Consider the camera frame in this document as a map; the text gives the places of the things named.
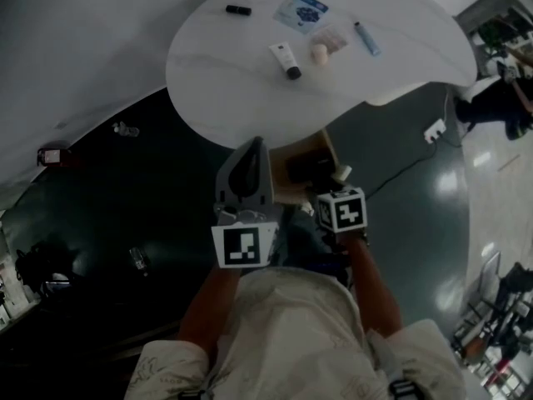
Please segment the white round table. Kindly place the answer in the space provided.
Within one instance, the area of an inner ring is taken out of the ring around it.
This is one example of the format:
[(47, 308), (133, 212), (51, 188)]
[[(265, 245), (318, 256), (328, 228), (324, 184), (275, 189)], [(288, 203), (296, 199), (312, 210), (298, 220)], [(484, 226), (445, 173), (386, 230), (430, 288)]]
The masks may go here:
[[(324, 66), (311, 35), (273, 19), (285, 0), (206, 0), (180, 27), (167, 58), (169, 96), (195, 132), (228, 148), (262, 137), (283, 147), (342, 114), (396, 90), (424, 83), (468, 86), (476, 60), (456, 21), (432, 0), (318, 0), (329, 7), (348, 46)], [(226, 5), (252, 9), (249, 17)], [(381, 50), (372, 56), (360, 22)], [(269, 47), (287, 42), (301, 70), (289, 79)]]

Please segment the red fire extinguisher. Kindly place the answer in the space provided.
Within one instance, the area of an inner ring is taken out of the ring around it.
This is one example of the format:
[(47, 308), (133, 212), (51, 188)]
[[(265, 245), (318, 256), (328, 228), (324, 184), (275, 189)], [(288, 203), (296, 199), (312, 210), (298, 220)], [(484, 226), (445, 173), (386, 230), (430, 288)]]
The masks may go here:
[(68, 149), (42, 147), (37, 150), (39, 167), (67, 167), (71, 162), (72, 153)]

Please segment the black office chair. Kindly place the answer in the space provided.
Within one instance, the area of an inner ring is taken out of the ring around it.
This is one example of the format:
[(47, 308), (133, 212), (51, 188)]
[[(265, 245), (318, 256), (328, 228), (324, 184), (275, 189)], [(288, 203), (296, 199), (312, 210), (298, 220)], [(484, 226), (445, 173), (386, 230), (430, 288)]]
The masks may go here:
[(500, 280), (495, 305), (502, 309), (512, 293), (528, 293), (533, 290), (533, 270), (525, 269), (516, 262), (512, 269)]

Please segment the clear bottle with red label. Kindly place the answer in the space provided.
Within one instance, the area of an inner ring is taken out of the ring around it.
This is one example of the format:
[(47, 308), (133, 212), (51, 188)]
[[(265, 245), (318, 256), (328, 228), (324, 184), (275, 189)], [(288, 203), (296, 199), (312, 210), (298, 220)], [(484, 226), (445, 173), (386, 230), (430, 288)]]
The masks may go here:
[(149, 262), (146, 254), (139, 247), (129, 249), (129, 254), (136, 265), (137, 270), (146, 277), (148, 275)]

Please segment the blue and white packet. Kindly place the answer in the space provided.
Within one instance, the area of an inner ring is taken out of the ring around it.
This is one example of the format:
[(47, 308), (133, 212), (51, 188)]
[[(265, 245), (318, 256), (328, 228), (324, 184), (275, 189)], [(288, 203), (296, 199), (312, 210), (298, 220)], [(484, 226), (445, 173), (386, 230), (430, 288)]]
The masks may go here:
[(317, 0), (285, 0), (275, 11), (273, 19), (307, 35), (328, 10), (326, 4)]

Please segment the grey metal chair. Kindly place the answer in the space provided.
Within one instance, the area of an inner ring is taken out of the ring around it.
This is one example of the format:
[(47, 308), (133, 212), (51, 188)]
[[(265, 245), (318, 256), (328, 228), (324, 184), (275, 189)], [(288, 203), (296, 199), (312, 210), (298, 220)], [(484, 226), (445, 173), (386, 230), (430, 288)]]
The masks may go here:
[(501, 253), (495, 252), (481, 267), (477, 279), (470, 285), (467, 305), (475, 306), (482, 300), (492, 302), (500, 283)]

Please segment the cream patterned shirt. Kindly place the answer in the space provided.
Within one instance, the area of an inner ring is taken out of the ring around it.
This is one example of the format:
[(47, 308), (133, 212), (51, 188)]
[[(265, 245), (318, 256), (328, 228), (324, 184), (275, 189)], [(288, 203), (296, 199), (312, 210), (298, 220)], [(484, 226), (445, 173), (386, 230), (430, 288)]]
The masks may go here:
[(393, 400), (407, 379), (425, 400), (466, 400), (461, 370), (440, 329), (421, 320), (390, 337), (365, 332), (356, 301), (336, 279), (302, 269), (244, 276), (210, 362), (197, 345), (146, 344), (124, 400)]

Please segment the clear bag of pads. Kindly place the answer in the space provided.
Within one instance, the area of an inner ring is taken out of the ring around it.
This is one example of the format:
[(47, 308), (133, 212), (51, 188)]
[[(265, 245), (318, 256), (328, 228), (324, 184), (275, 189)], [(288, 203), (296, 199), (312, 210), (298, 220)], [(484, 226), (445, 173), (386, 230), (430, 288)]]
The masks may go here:
[(329, 55), (341, 51), (348, 46), (346, 35), (334, 24), (320, 27), (311, 35), (313, 46), (322, 45)]

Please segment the green potted plant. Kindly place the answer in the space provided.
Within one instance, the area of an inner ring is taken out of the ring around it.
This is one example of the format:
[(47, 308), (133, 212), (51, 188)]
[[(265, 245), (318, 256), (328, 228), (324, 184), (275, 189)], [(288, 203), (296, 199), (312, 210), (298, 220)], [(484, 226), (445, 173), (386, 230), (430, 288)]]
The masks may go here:
[(496, 16), (484, 22), (477, 32), (489, 48), (496, 50), (503, 48), (507, 42), (520, 35), (518, 29), (502, 16)]

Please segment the black backpack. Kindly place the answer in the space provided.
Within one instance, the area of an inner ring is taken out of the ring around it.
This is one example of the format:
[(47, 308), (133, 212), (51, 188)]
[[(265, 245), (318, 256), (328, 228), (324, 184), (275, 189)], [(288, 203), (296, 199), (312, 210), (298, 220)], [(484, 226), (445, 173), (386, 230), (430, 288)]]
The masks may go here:
[(72, 259), (44, 242), (33, 245), (29, 252), (18, 249), (16, 255), (17, 279), (40, 298), (50, 295), (47, 283), (53, 281), (54, 274), (64, 276), (68, 283), (77, 278), (72, 270)]

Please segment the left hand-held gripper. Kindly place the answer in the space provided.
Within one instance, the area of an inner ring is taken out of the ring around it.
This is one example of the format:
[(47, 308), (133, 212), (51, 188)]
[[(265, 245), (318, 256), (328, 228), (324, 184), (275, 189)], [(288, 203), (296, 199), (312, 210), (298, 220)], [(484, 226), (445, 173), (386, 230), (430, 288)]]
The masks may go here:
[[(262, 137), (243, 143), (217, 173), (216, 194), (221, 203), (232, 198), (270, 203), (272, 189), (270, 153)], [(221, 203), (214, 207), (217, 225), (212, 227), (218, 267), (268, 266), (280, 229), (281, 208), (275, 204), (252, 208)]]

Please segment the grey cabinet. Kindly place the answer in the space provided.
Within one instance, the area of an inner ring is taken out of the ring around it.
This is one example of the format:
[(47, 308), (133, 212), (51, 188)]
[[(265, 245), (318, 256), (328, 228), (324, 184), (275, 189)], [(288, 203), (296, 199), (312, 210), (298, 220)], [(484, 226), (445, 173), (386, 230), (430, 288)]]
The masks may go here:
[[(496, 16), (502, 16), (511, 22), (520, 34), (499, 50), (488, 47), (477, 32), (480, 25)], [(510, 48), (518, 50), (530, 46), (533, 50), (533, 13), (519, 0), (477, 0), (455, 16), (455, 20), (470, 42), (479, 78), (497, 74), (496, 65), (506, 61)]]

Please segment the slim blue tube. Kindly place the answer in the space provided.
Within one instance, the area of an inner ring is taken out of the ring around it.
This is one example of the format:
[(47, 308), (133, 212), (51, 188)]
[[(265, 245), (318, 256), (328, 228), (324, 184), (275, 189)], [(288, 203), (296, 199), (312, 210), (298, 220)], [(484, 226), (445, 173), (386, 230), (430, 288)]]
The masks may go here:
[(378, 56), (381, 54), (381, 50), (376, 44), (375, 40), (371, 36), (371, 34), (367, 31), (364, 25), (362, 25), (360, 22), (354, 23), (354, 28), (356, 33), (359, 35), (363, 43), (365, 44), (366, 48), (370, 52), (372, 56)]

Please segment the white tube with black cap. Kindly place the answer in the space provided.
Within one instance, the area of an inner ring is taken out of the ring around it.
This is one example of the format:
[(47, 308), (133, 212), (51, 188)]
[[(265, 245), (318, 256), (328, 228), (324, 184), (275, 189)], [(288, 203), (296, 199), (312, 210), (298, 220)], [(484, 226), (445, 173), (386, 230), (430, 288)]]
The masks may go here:
[(269, 47), (276, 60), (280, 63), (284, 73), (291, 80), (301, 77), (301, 70), (296, 58), (287, 42), (280, 42)]

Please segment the white power strip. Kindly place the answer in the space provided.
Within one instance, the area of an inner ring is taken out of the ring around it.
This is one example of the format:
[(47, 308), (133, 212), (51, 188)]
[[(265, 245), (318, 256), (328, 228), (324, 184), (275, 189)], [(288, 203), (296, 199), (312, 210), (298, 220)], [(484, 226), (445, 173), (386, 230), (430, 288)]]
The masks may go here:
[(423, 133), (424, 139), (428, 144), (434, 143), (446, 132), (446, 124), (442, 118), (437, 119)]

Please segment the person's left forearm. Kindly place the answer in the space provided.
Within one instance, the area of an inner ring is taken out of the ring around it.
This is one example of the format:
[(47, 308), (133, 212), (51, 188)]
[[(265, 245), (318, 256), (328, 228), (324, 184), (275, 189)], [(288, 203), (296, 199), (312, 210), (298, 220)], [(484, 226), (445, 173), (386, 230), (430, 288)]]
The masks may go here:
[(197, 345), (211, 361), (216, 358), (241, 275), (240, 268), (214, 267), (180, 322), (177, 339)]

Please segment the person's dark trousers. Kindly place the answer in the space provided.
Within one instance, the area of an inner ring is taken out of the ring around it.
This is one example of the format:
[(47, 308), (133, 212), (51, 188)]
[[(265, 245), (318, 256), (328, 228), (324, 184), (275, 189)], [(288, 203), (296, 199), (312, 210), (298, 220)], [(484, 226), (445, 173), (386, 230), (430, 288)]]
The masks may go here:
[(297, 206), (286, 206), (271, 265), (331, 276), (348, 288), (349, 259), (338, 246), (331, 246), (330, 241), (314, 217)]

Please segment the person's right forearm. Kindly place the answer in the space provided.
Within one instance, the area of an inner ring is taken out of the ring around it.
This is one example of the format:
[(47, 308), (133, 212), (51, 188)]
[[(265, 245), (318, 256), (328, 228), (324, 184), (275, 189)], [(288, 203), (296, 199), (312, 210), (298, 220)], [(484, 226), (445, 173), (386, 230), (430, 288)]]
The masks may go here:
[(351, 259), (352, 278), (361, 324), (367, 333), (373, 330), (388, 338), (403, 328), (400, 308), (370, 253), (360, 232), (343, 234), (341, 243)]

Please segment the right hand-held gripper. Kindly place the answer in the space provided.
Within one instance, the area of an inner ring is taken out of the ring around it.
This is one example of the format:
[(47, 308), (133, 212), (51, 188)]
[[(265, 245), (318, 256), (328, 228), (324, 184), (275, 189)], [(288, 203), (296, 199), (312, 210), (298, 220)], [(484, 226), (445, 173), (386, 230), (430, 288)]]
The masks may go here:
[(318, 224), (331, 233), (367, 227), (365, 193), (345, 182), (351, 171), (350, 166), (339, 165), (332, 178), (314, 182)]

